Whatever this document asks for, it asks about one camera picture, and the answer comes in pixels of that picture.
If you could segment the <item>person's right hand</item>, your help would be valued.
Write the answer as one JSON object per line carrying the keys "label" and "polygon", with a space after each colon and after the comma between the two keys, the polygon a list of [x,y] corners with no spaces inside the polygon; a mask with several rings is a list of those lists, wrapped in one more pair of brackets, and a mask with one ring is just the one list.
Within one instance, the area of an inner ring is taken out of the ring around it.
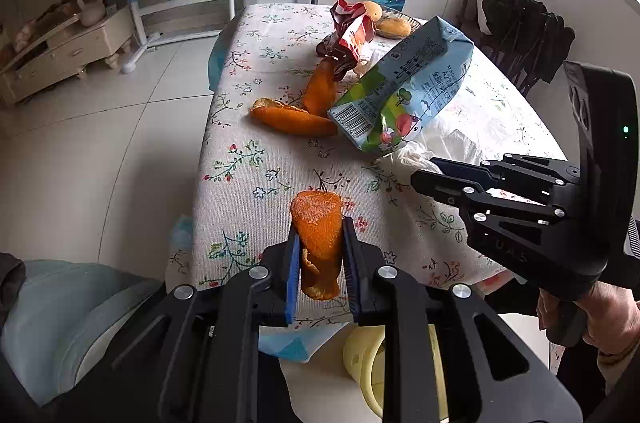
{"label": "person's right hand", "polygon": [[600,353],[625,355],[639,342],[639,304],[630,289],[598,281],[574,304],[587,315],[582,338]]}

